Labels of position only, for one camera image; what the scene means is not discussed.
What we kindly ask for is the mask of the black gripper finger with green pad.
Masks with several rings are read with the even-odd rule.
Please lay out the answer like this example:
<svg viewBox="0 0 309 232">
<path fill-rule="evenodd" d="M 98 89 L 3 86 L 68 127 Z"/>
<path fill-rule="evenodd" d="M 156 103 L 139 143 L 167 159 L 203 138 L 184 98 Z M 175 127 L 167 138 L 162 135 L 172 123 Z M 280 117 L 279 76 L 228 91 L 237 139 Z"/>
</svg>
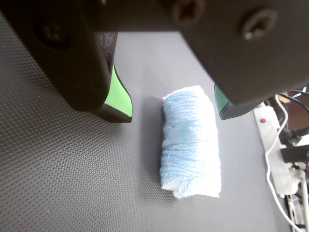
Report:
<svg viewBox="0 0 309 232">
<path fill-rule="evenodd" d="M 95 0 L 98 31 L 178 31 L 242 115 L 309 82 L 306 0 Z"/>
<path fill-rule="evenodd" d="M 133 106 L 78 0 L 3 0 L 0 10 L 71 108 L 130 123 Z"/>
</svg>

